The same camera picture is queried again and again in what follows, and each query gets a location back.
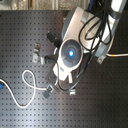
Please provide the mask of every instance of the table surface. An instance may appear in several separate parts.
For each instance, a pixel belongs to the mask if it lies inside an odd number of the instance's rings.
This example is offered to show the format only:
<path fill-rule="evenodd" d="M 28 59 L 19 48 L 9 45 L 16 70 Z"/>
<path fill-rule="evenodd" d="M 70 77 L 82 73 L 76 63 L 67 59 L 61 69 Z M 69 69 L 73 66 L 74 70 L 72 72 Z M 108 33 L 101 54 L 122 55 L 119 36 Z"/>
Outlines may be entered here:
<path fill-rule="evenodd" d="M 33 89 L 22 81 L 22 72 L 35 73 L 37 85 L 46 87 L 45 76 L 52 64 L 32 63 L 36 42 L 41 55 L 51 55 L 54 46 L 45 38 L 48 31 L 61 39 L 63 17 L 68 11 L 0 11 L 0 78 L 20 104 L 31 99 Z M 128 53 L 128 12 L 124 12 L 110 53 Z M 30 74 L 26 79 L 33 83 Z M 36 92 L 30 106 L 20 109 L 8 89 L 0 90 L 0 127 L 3 128 L 128 128 L 128 57 L 107 57 L 102 65 L 94 57 L 76 95 L 54 91 L 45 100 Z"/>

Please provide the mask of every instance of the connector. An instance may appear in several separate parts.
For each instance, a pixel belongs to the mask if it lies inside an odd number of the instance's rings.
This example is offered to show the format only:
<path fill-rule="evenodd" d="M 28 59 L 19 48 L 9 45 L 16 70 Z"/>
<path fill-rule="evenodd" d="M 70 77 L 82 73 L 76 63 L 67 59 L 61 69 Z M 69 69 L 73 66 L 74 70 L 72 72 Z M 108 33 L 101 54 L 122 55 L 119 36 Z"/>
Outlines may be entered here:
<path fill-rule="evenodd" d="M 4 85 L 0 83 L 0 89 L 3 88 L 3 86 L 4 86 Z"/>

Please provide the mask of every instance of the wire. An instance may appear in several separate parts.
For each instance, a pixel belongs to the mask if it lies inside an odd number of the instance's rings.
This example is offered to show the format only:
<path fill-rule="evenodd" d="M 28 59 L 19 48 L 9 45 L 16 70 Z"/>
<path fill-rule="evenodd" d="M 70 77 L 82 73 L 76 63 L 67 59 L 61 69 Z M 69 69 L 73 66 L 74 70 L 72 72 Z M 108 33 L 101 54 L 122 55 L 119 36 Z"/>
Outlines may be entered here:
<path fill-rule="evenodd" d="M 123 56 L 128 56 L 128 54 L 106 54 L 106 56 L 109 56 L 109 57 L 123 57 Z"/>
<path fill-rule="evenodd" d="M 57 47 L 54 49 L 54 52 L 53 52 L 54 55 L 56 54 L 57 49 L 58 49 Z"/>
<path fill-rule="evenodd" d="M 32 77 L 33 77 L 33 84 L 34 84 L 33 86 L 30 85 L 29 83 L 27 83 L 26 80 L 24 79 L 24 75 L 25 75 L 26 72 L 28 72 L 28 73 L 30 73 L 30 74 L 32 75 Z M 17 100 L 16 100 L 16 98 L 15 98 L 15 96 L 14 96 L 14 94 L 13 94 L 11 88 L 10 88 L 10 86 L 9 86 L 4 80 L 0 79 L 0 82 L 2 82 L 2 83 L 8 88 L 8 90 L 9 90 L 9 92 L 11 93 L 12 98 L 13 98 L 14 102 L 16 103 L 16 105 L 17 105 L 19 108 L 24 109 L 24 108 L 27 108 L 27 107 L 30 105 L 30 103 L 33 101 L 33 99 L 34 99 L 34 97 L 35 97 L 36 89 L 37 89 L 37 90 L 46 90 L 46 88 L 38 88 L 38 87 L 36 87 L 36 78 L 35 78 L 35 75 L 34 75 L 34 73 L 33 73 L 32 71 L 30 71 L 30 70 L 25 70 L 25 71 L 22 73 L 22 79 L 23 79 L 23 81 L 24 81 L 25 84 L 27 84 L 29 87 L 31 87 L 31 88 L 34 89 L 33 96 L 32 96 L 32 98 L 31 98 L 31 100 L 30 100 L 26 105 L 20 105 L 20 104 L 17 102 Z"/>

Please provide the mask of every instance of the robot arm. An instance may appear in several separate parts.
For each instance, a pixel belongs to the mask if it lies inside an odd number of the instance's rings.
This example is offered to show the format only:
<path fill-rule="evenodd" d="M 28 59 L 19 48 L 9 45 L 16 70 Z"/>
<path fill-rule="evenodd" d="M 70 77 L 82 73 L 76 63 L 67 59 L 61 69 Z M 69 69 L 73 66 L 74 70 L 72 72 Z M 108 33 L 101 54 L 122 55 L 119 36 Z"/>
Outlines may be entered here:
<path fill-rule="evenodd" d="M 97 57 L 106 55 L 113 43 L 112 38 L 125 3 L 126 0 L 112 0 L 110 8 L 109 0 L 106 0 L 106 5 L 101 11 L 105 20 L 99 19 L 98 15 L 95 16 L 80 7 L 69 12 L 63 25 L 63 43 L 59 49 L 57 60 L 59 76 L 57 65 L 53 68 L 54 74 L 60 80 L 65 81 L 69 73 L 78 68 L 82 62 L 83 53 L 90 53 L 91 51 L 91 54 L 94 53 Z"/>

